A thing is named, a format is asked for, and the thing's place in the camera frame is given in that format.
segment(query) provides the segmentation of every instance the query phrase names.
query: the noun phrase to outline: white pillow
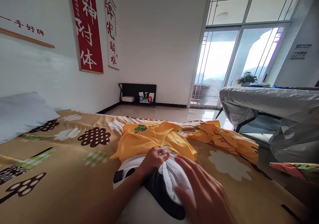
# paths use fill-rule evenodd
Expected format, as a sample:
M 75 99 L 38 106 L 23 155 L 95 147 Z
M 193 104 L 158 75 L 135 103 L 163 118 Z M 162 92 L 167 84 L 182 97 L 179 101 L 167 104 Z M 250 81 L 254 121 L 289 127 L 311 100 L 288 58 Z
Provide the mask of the white pillow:
M 0 144 L 59 117 L 37 92 L 0 98 Z

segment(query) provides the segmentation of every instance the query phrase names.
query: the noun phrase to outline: framed calligraphy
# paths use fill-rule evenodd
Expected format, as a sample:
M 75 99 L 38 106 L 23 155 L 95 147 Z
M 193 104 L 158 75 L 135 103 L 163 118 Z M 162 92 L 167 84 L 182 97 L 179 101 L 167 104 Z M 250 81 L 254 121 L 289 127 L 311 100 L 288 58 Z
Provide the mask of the framed calligraphy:
M 34 42 L 47 47 L 54 34 L 46 19 L 43 0 L 0 0 L 0 33 Z
M 95 0 L 71 0 L 79 43 L 81 71 L 103 73 Z
M 104 0 L 105 16 L 106 16 L 106 31 L 108 43 L 108 62 L 109 67 L 120 70 L 117 64 L 119 55 L 117 49 L 117 30 L 116 30 L 116 5 L 113 0 Z

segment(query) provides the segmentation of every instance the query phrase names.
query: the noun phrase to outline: green plant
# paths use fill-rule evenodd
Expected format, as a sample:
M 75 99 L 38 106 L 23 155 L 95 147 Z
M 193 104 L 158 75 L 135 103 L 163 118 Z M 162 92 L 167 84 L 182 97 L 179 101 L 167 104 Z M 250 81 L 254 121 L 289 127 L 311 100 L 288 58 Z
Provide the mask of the green plant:
M 238 77 L 236 80 L 237 84 L 240 85 L 241 83 L 255 83 L 257 82 L 257 76 L 254 76 L 250 71 L 246 71 L 243 76 Z

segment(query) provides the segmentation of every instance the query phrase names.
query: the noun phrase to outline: wall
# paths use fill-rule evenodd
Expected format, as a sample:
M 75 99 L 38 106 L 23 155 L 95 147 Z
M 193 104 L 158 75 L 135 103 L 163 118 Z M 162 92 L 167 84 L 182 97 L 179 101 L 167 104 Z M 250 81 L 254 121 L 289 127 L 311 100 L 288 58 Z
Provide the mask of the wall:
M 283 44 L 278 51 L 278 55 L 268 72 L 266 83 L 277 86 L 314 86 L 319 80 L 316 75 L 314 63 L 316 53 L 318 53 L 318 0 L 299 0 L 295 14 L 292 17 L 291 26 L 286 34 Z M 290 60 L 290 55 L 297 44 L 311 44 L 313 47 L 309 51 L 305 60 Z
M 120 0 L 123 83 L 156 84 L 156 102 L 186 105 L 207 0 Z
M 39 6 L 49 15 L 47 31 L 55 34 L 51 42 L 55 49 L 0 34 L 0 97 L 37 91 L 56 110 L 84 112 L 98 112 L 117 103 L 119 72 L 108 67 L 104 0 L 96 2 L 104 75 L 79 71 L 70 0 L 43 0 Z
M 294 40 L 277 78 L 275 85 L 308 87 L 315 86 L 319 80 L 319 0 L 309 10 Z M 312 44 L 304 60 L 290 60 L 297 44 Z

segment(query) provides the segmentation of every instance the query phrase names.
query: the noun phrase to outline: plant pot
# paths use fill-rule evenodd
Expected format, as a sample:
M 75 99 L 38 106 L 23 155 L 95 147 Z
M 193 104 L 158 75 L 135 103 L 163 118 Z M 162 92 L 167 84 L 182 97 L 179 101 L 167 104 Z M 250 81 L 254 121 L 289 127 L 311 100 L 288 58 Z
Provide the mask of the plant pot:
M 240 83 L 240 86 L 245 87 L 249 86 L 251 83 L 250 82 L 245 82 L 245 83 Z

